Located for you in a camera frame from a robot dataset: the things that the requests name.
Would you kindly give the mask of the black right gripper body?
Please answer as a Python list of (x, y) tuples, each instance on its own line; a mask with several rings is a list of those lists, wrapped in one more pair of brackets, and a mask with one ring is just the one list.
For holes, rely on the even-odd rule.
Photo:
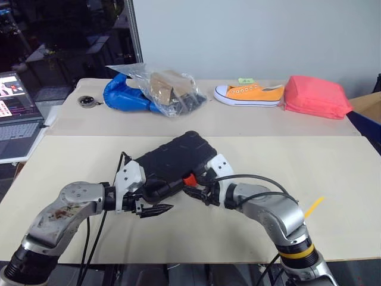
[(205, 187), (207, 194), (206, 205), (212, 204), (214, 206), (220, 205), (220, 182), (217, 180), (218, 176), (216, 171), (212, 168), (208, 169), (201, 175), (201, 185)]

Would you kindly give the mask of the left gripper black pointed finger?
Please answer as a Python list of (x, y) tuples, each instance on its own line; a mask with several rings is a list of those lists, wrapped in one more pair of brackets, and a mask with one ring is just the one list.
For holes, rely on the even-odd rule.
[(164, 213), (173, 208), (171, 204), (156, 204), (151, 207), (141, 207), (142, 213)]
[(154, 216), (159, 216), (165, 212), (166, 212), (166, 210), (147, 209), (147, 210), (143, 210), (139, 216), (140, 216), (140, 218), (154, 217)]

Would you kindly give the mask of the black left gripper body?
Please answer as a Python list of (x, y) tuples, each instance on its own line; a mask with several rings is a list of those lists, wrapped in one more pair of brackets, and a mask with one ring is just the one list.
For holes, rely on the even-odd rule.
[(143, 212), (142, 199), (142, 194), (132, 194), (128, 192), (123, 196), (122, 211), (132, 212), (138, 216), (141, 216)]

